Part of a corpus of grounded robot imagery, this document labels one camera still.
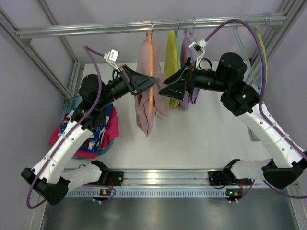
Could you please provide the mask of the pink trousers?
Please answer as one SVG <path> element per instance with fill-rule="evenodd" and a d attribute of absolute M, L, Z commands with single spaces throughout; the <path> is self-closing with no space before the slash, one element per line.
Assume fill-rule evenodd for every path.
<path fill-rule="evenodd" d="M 142 92 L 141 94 L 134 97 L 135 101 L 135 111 L 136 111 L 136 124 L 140 130 L 142 130 L 146 136 L 149 136 L 154 118 L 167 116 L 167 108 L 165 99 L 163 96 L 159 95 L 160 89 L 164 87 L 164 74 L 161 70 L 160 65 L 160 46 L 156 43 L 152 43 L 153 46 L 153 76 L 158 77 L 160 81 L 153 86 L 153 108 L 152 112 L 149 112 L 149 96 L 150 90 Z M 150 45 L 149 40 L 145 39 L 142 42 L 141 50 L 139 53 L 136 71 L 138 73 L 149 75 L 150 74 Z"/>

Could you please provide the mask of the orange hanger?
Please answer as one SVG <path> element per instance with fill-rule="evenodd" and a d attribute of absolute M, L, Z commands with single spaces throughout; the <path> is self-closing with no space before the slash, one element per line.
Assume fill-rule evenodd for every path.
<path fill-rule="evenodd" d="M 149 74 L 153 76 L 154 73 L 154 59 L 153 59 L 153 46 L 152 46 L 152 35 L 153 35 L 153 22 L 151 22 L 151 29 L 147 31 L 147 39 L 149 44 Z M 149 88 L 149 114 L 153 112 L 153 100 L 154 100 L 153 87 Z"/>

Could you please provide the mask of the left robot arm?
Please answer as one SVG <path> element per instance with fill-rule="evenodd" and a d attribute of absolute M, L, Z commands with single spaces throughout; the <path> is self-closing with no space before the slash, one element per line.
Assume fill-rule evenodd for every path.
<path fill-rule="evenodd" d="M 50 151 L 32 168 L 25 168 L 21 176 L 28 182 L 26 204 L 29 209 L 32 191 L 36 191 L 50 205 L 58 204 L 68 192 L 89 183 L 104 185 L 109 168 L 101 161 L 65 172 L 64 169 L 80 146 L 101 127 L 107 117 L 106 107 L 130 93 L 140 94 L 160 82 L 158 77 L 137 73 L 127 65 L 117 70 L 118 76 L 104 84 L 100 73 L 84 77 L 79 89 L 81 103 L 68 121 L 66 129 Z"/>

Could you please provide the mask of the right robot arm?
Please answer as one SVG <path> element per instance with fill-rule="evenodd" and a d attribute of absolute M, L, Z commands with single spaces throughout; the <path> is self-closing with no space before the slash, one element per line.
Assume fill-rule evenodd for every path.
<path fill-rule="evenodd" d="M 247 65 L 240 55 L 224 53 L 215 71 L 199 70 L 188 58 L 184 66 L 168 79 L 159 91 L 162 96 L 183 100 L 195 88 L 221 92 L 220 101 L 234 117 L 260 140 L 270 157 L 260 161 L 234 159 L 223 168 L 229 183 L 239 179 L 264 180 L 270 187 L 283 190 L 307 167 L 307 154 L 298 147 L 271 117 L 260 95 L 243 81 Z"/>

